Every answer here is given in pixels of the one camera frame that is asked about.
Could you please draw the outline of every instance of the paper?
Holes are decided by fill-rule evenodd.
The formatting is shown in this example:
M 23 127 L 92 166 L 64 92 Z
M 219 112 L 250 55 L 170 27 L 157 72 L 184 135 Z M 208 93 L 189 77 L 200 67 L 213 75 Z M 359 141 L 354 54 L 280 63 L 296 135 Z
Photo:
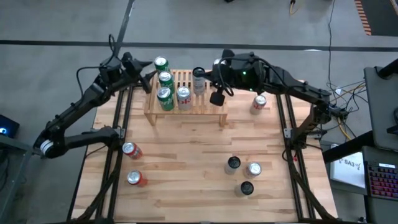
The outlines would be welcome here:
M 365 188 L 362 152 L 332 162 L 330 164 L 330 179 Z

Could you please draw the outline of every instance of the table leg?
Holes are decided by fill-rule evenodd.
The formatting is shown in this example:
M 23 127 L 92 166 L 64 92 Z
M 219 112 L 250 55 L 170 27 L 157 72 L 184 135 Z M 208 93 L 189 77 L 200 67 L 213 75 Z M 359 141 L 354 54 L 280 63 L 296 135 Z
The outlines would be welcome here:
M 226 116 L 227 116 L 227 114 L 220 115 L 220 126 L 221 127 L 224 127 L 226 124 Z
M 156 124 L 156 115 L 145 114 L 145 116 L 147 117 L 148 121 L 150 122 L 150 125 L 155 126 L 155 124 Z

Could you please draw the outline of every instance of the green soda can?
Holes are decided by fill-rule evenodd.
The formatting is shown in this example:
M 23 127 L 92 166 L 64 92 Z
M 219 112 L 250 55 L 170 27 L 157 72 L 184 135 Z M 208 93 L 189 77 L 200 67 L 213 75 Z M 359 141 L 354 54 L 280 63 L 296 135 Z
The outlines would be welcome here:
M 160 74 L 160 72 L 169 72 L 170 71 L 169 61 L 163 56 L 159 56 L 159 57 L 155 58 L 154 64 L 155 64 L 156 70 L 159 71 L 159 74 Z
M 157 90 L 157 99 L 163 110 L 170 111 L 174 109 L 173 94 L 167 87 L 162 87 Z
M 159 74 L 159 83 L 161 87 L 169 88 L 172 91 L 172 94 L 175 93 L 174 79 L 173 75 L 170 74 L 170 72 L 161 72 Z

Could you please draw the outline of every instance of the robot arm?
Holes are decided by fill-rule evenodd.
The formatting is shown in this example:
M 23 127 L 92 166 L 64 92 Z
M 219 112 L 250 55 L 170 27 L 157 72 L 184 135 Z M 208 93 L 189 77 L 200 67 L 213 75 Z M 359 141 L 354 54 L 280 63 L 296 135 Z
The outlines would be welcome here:
M 208 79 L 217 88 L 217 92 L 211 94 L 210 102 L 218 106 L 224 104 L 224 91 L 229 96 L 234 95 L 232 88 L 255 91 L 258 95 L 265 91 L 275 95 L 288 94 L 311 103 L 309 116 L 291 133 L 290 144 L 301 148 L 305 148 L 307 134 L 319 124 L 326 124 L 332 116 L 344 118 L 348 115 L 345 110 L 330 104 L 328 91 L 294 79 L 288 71 L 271 65 L 253 52 L 235 55 L 232 50 L 224 50 L 222 58 L 215 60 L 212 71 L 196 68 L 193 74 Z
M 89 110 L 103 105 L 111 96 L 114 96 L 115 92 L 128 86 L 140 82 L 146 93 L 150 93 L 149 81 L 155 75 L 155 71 L 144 76 L 141 75 L 141 71 L 151 63 L 140 62 L 129 52 L 123 55 L 121 61 L 113 57 L 106 65 L 102 63 L 99 67 L 99 75 L 84 92 L 82 98 L 76 103 L 71 103 L 67 110 L 60 115 L 55 115 L 55 119 L 47 123 L 36 139 L 34 147 L 40 148 L 45 157 L 55 158 L 64 155 L 69 149 L 97 142 L 103 142 L 107 146 L 121 144 L 118 132 L 111 127 L 106 126 L 96 132 L 70 137 L 65 137 L 65 130 Z

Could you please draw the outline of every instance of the blue light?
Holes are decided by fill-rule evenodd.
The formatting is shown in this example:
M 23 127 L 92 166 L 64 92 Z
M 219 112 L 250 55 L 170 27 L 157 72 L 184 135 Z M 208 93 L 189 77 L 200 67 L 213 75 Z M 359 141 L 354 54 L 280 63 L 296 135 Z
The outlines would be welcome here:
M 0 128 L 0 133 L 1 134 L 7 134 L 7 129 L 6 128 Z

